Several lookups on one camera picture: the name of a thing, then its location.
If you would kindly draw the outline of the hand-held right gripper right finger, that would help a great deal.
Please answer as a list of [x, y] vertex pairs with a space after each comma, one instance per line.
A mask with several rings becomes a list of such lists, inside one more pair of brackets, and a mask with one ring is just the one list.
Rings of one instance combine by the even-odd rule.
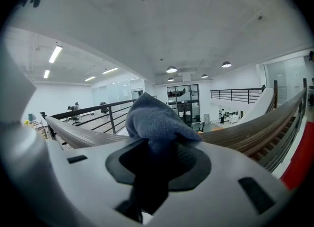
[[291, 193], [265, 168], [232, 149], [200, 143], [211, 160], [208, 177], [195, 189], [171, 192], [146, 227], [263, 227]]

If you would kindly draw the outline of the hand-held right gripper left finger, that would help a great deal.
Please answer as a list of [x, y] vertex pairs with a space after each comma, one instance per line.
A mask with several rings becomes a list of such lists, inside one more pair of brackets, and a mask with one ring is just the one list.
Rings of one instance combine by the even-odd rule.
[[132, 185], [122, 184], [106, 164], [118, 155], [144, 143], [129, 139], [112, 144], [62, 150], [47, 141], [49, 193], [46, 222], [54, 227], [140, 227], [141, 222], [125, 215], [134, 200]]

